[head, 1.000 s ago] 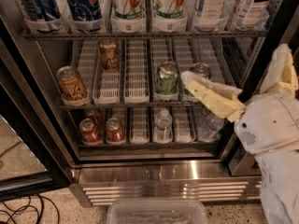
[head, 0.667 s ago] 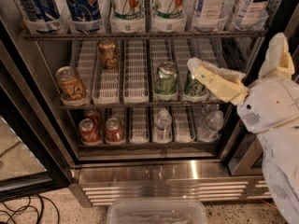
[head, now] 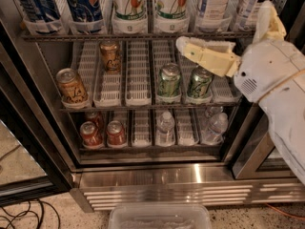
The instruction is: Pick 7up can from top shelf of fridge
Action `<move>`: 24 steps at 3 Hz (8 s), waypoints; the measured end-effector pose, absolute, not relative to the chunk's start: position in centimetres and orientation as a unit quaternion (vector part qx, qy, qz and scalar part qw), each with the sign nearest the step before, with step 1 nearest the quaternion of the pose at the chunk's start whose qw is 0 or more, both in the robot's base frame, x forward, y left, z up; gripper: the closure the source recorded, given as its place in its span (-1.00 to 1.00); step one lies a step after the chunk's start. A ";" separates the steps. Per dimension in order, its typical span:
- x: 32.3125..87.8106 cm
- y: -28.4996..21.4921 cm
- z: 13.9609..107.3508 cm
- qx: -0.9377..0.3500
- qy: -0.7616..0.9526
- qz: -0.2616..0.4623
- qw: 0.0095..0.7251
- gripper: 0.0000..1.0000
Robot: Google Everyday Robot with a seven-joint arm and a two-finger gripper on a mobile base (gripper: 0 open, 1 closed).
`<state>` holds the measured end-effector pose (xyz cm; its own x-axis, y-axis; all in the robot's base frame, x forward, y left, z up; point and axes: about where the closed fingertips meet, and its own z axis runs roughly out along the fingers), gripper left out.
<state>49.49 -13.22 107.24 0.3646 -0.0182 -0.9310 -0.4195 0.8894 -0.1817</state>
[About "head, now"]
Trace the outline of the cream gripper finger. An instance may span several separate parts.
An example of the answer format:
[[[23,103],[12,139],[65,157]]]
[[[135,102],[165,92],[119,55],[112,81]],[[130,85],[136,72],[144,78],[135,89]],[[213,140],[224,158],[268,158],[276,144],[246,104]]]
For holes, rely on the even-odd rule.
[[[233,52],[233,42],[180,36],[175,45],[183,56],[220,77],[232,77],[241,63],[241,58]]]
[[[278,17],[274,4],[270,0],[264,1],[258,11],[254,43],[264,39],[283,40],[286,36],[286,29]]]

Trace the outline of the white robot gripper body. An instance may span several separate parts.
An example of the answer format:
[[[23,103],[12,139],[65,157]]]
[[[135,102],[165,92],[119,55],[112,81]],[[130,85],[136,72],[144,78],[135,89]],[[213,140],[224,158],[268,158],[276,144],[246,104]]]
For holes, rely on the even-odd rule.
[[[266,39],[247,47],[234,75],[234,84],[257,102],[273,87],[305,69],[305,55],[292,43]]]

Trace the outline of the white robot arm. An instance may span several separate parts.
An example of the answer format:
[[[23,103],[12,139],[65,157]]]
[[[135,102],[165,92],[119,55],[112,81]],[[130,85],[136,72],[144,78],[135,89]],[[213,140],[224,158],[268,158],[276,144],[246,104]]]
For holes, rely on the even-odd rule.
[[[305,55],[285,40],[286,30],[270,1],[261,5],[254,39],[240,56],[233,43],[180,36],[179,52],[207,71],[231,77],[263,110],[276,149],[305,183]]]

